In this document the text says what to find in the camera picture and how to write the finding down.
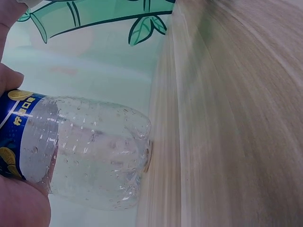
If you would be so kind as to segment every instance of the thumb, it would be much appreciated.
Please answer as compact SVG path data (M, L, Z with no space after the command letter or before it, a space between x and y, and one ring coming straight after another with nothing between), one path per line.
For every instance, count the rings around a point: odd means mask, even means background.
M24 75L16 72L0 63L0 96L5 91L13 90L21 86Z

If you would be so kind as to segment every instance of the wood grain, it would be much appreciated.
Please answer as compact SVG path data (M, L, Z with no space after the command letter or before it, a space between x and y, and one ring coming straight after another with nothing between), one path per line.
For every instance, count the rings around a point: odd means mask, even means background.
M303 226L303 1L178 0L154 83L138 227Z
M181 168L174 47L168 32L150 100L153 153L138 207L138 227L180 227Z

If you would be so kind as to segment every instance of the blue label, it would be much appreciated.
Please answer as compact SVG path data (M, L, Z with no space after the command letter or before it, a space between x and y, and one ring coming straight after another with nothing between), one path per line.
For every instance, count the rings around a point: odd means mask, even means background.
M0 175L25 180L19 167L25 124L44 95L13 90L0 97Z

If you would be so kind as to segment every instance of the green leaf illustration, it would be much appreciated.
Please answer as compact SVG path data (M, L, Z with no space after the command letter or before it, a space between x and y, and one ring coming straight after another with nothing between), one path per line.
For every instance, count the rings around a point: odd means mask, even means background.
M152 32L153 26L150 17L140 17L135 21L129 31L128 44L135 46L142 43L151 37Z
M161 33L162 35L165 35L167 28L166 28L165 23L163 22L163 20L158 16L151 16L150 19L151 19L151 22L153 24L153 27L159 33Z
M24 22L30 19L30 9L28 9L17 21Z

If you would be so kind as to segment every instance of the clear plastic bottle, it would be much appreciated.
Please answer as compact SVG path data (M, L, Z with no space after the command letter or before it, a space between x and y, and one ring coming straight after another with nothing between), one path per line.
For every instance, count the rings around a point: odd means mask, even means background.
M0 173L99 210L139 199L151 124L117 104L14 90L0 98Z

